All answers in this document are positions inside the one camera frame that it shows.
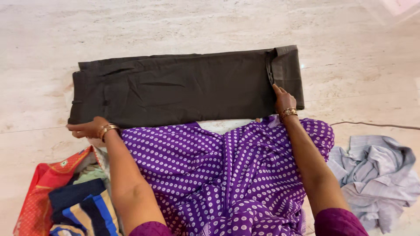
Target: hand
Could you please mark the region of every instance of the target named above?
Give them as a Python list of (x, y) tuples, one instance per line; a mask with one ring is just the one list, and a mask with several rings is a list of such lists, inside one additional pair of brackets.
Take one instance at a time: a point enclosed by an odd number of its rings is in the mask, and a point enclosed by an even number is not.
[(109, 124), (109, 122), (100, 116), (97, 116), (93, 118), (93, 121), (84, 123), (84, 124), (78, 124), (78, 125), (66, 125), (68, 130), (71, 131), (71, 134), (76, 138), (99, 138), (99, 131), (102, 129), (102, 126), (105, 126)]
[(277, 96), (277, 101), (274, 105), (277, 114), (280, 114), (284, 109), (287, 108), (296, 108), (296, 99), (290, 95), (290, 93), (286, 92), (283, 88), (278, 87), (275, 84), (273, 84), (273, 89)]

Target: bangle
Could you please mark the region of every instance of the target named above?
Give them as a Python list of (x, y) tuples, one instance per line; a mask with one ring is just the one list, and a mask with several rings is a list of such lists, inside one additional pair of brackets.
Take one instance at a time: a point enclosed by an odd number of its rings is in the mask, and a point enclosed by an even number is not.
[(110, 131), (111, 129), (116, 129), (118, 135), (121, 135), (121, 131), (120, 131), (120, 128), (118, 126), (116, 126), (112, 123), (104, 125), (104, 126), (101, 127), (101, 130), (99, 131), (99, 134), (98, 134), (98, 136), (102, 140), (102, 142), (105, 142), (105, 140), (104, 140), (105, 133)]
[(280, 112), (280, 116), (282, 119), (291, 114), (297, 115), (296, 108), (287, 108)]

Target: white dot pattern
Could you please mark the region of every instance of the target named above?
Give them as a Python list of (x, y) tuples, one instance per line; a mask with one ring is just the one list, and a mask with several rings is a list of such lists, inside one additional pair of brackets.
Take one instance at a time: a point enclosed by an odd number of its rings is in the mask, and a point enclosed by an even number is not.
[[(131, 128), (122, 138), (175, 236), (303, 234), (306, 193), (285, 127), (270, 125), (275, 119), (224, 135), (189, 123)], [(301, 124), (327, 160), (332, 128)]]

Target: white cloth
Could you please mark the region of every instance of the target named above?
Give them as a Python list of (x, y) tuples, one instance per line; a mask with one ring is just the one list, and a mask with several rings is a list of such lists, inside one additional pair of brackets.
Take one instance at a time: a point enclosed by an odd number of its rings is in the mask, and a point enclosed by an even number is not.
[(339, 180), (344, 197), (366, 230), (382, 233), (420, 195), (416, 158), (409, 147), (386, 136), (352, 136), (347, 154), (333, 147), (327, 165)]

